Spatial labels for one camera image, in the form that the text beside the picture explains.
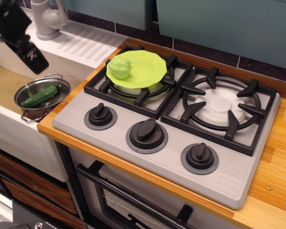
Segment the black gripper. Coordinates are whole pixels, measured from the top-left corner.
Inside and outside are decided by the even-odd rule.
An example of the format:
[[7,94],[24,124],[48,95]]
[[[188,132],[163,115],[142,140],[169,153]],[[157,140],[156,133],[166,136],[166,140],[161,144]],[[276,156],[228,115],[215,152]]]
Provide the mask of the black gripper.
[[49,67],[49,63],[36,45],[30,42],[26,29],[31,19],[13,0],[0,0],[0,41],[16,48],[17,56],[35,74]]

